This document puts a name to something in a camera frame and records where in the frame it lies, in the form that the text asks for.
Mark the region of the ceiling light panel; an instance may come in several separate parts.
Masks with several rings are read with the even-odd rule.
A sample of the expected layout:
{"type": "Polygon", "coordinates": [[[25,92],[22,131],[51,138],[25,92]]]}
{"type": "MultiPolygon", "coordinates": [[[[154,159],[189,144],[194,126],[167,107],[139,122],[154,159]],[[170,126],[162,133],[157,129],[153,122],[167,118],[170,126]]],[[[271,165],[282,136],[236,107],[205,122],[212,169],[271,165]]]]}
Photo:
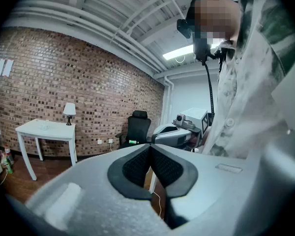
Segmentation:
{"type": "MultiPolygon", "coordinates": [[[[214,39],[210,39],[208,41],[208,44],[211,49],[216,49],[222,41],[223,41],[223,39],[214,38],[214,39]]],[[[165,53],[165,54],[163,54],[163,58],[165,60],[175,59],[180,56],[185,56],[187,54],[191,54],[194,51],[195,51],[195,44],[191,44],[191,45],[188,45],[185,47],[175,49],[175,50],[170,51],[168,53],[165,53]]]]}

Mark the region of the person's camouflage shirt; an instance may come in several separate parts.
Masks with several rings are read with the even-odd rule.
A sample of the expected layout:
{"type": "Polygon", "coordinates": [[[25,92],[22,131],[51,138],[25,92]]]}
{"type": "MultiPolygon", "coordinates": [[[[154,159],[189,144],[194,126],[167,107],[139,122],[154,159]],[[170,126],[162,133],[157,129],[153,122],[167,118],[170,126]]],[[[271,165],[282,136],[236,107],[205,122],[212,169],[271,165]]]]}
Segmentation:
{"type": "Polygon", "coordinates": [[[203,154],[245,159],[288,125],[272,92],[295,64],[295,24],[280,0],[238,0],[236,46],[218,77],[217,106],[203,154]]]}

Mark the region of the white bottle with red cap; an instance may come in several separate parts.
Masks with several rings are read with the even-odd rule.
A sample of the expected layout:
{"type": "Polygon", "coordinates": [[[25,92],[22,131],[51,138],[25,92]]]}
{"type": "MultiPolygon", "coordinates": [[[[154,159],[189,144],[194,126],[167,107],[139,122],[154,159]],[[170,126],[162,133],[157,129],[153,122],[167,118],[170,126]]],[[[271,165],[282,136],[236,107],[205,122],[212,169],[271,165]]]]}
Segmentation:
{"type": "Polygon", "coordinates": [[[11,151],[10,151],[10,148],[8,147],[8,145],[4,146],[4,152],[5,152],[6,158],[8,159],[10,165],[13,165],[14,159],[13,159],[13,156],[11,154],[11,151]]]}

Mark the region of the white shade table lamp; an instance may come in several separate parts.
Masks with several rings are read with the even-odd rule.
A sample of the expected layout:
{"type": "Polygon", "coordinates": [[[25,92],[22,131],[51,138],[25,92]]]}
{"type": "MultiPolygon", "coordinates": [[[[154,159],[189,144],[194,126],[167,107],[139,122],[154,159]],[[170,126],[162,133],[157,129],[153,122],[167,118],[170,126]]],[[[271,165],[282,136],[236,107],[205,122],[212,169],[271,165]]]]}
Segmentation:
{"type": "Polygon", "coordinates": [[[66,103],[63,114],[67,116],[67,126],[71,126],[71,119],[76,115],[76,106],[74,103],[66,103]]]}

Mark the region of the white table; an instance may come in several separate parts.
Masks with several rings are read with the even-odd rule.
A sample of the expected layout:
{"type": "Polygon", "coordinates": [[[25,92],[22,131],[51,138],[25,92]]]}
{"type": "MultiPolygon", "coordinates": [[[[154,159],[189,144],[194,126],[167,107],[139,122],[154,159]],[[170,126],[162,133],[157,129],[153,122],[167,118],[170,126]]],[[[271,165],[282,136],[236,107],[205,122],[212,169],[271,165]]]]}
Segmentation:
{"type": "Polygon", "coordinates": [[[24,163],[33,181],[36,181],[37,177],[32,169],[30,160],[28,158],[28,154],[26,152],[24,137],[35,138],[37,152],[39,155],[39,159],[41,161],[43,160],[43,156],[39,145],[40,139],[68,142],[71,164],[73,166],[76,165],[78,160],[76,153],[76,132],[74,124],[66,125],[62,122],[33,119],[15,128],[15,131],[17,133],[18,142],[24,163]]]}

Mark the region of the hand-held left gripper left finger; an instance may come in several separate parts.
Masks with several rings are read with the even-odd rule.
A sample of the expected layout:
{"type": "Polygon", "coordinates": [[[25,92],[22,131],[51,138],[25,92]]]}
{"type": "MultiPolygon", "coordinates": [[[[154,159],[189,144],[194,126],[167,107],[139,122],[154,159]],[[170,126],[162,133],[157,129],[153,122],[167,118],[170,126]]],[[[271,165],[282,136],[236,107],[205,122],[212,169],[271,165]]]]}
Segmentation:
{"type": "Polygon", "coordinates": [[[170,228],[144,189],[149,146],[85,159],[40,187],[26,207],[69,236],[163,236],[170,228]]]}

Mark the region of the white wall pipe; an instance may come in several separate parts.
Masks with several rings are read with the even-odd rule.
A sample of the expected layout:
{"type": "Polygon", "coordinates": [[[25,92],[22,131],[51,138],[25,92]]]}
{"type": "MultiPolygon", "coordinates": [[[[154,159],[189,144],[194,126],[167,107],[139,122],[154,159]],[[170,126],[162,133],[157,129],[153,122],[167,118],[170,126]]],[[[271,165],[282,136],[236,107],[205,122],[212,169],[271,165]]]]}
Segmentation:
{"type": "Polygon", "coordinates": [[[172,111],[172,100],[173,100],[173,92],[175,85],[172,81],[168,79],[167,76],[164,77],[164,81],[166,82],[166,85],[168,86],[168,92],[167,92],[167,98],[166,98],[166,110],[164,115],[164,124],[169,123],[170,121],[170,115],[172,111]]]}

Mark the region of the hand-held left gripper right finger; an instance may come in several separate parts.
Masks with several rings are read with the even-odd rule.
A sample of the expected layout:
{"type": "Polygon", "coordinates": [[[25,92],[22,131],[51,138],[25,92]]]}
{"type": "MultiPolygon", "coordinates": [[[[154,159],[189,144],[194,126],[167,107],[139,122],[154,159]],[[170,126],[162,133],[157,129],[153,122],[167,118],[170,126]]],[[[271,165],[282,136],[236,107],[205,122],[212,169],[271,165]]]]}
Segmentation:
{"type": "Polygon", "coordinates": [[[273,142],[233,159],[152,146],[174,236],[261,236],[295,193],[295,144],[273,142]]]}

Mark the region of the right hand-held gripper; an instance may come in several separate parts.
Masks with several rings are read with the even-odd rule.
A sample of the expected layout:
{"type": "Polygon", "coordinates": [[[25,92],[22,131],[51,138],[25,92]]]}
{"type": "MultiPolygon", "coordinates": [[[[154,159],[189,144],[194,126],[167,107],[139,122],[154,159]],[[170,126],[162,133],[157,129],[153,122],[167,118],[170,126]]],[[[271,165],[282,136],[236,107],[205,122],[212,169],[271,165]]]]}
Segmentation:
{"type": "Polygon", "coordinates": [[[186,150],[195,152],[205,144],[208,131],[207,110],[190,108],[178,114],[173,120],[173,124],[163,124],[157,127],[153,132],[154,143],[170,147],[179,147],[185,144],[186,150]],[[190,131],[191,134],[187,135],[184,129],[190,131]]]}

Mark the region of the black office chair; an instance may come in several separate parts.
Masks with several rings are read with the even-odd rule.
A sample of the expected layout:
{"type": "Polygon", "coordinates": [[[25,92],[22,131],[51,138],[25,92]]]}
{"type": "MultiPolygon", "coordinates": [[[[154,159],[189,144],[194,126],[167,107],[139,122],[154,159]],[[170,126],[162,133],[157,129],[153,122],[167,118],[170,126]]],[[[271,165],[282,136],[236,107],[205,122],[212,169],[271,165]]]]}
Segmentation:
{"type": "Polygon", "coordinates": [[[127,134],[125,142],[122,141],[123,133],[115,135],[119,139],[119,149],[145,144],[148,141],[148,130],[151,125],[151,119],[148,118],[147,111],[135,110],[127,119],[127,134]],[[130,144],[128,141],[137,141],[137,144],[130,144]]]}

